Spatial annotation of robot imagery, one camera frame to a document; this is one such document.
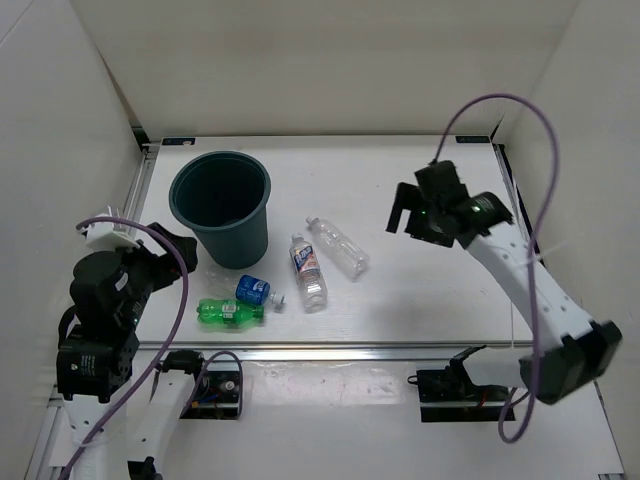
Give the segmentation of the clear plastic bottle without label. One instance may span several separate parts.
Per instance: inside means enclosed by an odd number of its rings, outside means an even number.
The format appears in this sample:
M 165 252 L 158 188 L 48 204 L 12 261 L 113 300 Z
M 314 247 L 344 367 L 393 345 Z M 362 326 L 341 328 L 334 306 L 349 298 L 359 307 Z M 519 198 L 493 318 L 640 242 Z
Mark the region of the clear plastic bottle without label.
M 357 280 L 370 264 L 369 255 L 326 219 L 309 216 L 307 227 L 321 250 L 350 280 Z

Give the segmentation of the clear bottle with red-blue label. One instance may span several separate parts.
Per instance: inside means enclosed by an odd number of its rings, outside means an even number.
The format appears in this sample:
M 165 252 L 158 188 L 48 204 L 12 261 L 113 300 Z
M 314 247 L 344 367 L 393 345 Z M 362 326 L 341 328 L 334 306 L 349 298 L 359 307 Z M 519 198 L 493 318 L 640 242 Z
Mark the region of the clear bottle with red-blue label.
M 291 236 L 289 254 L 306 312 L 324 309 L 328 302 L 326 282 L 313 245 L 300 233 Z

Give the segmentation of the green plastic bottle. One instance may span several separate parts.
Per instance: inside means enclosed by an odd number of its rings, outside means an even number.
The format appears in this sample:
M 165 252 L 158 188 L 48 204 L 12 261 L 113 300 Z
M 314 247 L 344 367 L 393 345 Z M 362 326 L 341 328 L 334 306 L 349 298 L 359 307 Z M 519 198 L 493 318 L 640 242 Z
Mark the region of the green plastic bottle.
M 254 306 L 239 300 L 202 299 L 196 308 L 197 321 L 218 330 L 245 330 L 260 325 L 264 320 L 263 306 Z

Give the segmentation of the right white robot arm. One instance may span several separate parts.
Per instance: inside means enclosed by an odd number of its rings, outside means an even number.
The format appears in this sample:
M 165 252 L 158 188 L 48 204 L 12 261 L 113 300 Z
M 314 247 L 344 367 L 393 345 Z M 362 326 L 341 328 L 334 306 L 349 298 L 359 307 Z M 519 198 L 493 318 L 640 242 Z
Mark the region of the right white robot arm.
M 488 346 L 453 357 L 444 376 L 452 393 L 470 400 L 484 387 L 526 388 L 552 405 L 601 377 L 622 334 L 612 321 L 599 323 L 577 305 L 528 251 L 511 212 L 494 194 L 468 194 L 438 211 L 418 186 L 398 184 L 387 224 L 397 231 L 409 211 L 405 231 L 412 238 L 452 247 L 459 244 L 494 278 L 532 333 L 530 349 Z

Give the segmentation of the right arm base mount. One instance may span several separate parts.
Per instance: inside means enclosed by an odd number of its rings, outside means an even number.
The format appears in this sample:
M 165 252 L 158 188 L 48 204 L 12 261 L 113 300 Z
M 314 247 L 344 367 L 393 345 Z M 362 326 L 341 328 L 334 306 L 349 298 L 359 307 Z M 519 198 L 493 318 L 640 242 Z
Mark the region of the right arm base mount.
M 422 423 L 495 423 L 508 390 L 465 386 L 444 370 L 417 370 L 407 383 L 418 390 Z

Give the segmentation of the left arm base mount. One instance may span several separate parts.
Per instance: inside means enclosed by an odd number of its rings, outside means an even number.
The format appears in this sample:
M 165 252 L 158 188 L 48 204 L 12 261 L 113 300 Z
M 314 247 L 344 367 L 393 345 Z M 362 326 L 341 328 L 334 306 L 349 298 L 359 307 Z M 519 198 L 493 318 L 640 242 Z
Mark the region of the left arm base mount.
M 219 357 L 230 357 L 237 365 L 233 370 L 209 370 Z M 201 371 L 194 375 L 195 386 L 181 418 L 238 420 L 243 411 L 243 367 L 237 355 L 223 350 L 214 353 L 202 363 Z

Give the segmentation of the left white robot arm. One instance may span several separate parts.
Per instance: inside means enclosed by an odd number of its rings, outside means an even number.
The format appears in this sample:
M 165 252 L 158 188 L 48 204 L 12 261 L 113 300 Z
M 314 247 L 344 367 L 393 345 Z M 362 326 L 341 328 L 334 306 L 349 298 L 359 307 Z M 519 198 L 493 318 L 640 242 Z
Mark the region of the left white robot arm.
M 99 216 L 79 230 L 90 253 L 73 268 L 71 307 L 58 327 L 57 391 L 63 397 L 75 452 L 63 479 L 157 479 L 155 451 L 136 459 L 128 448 L 126 403 L 155 370 L 153 359 L 134 378 L 136 329 L 152 293 L 188 276 L 198 264 L 197 242 L 158 223 L 133 228 L 152 237 L 158 255 L 117 230 L 119 219 Z

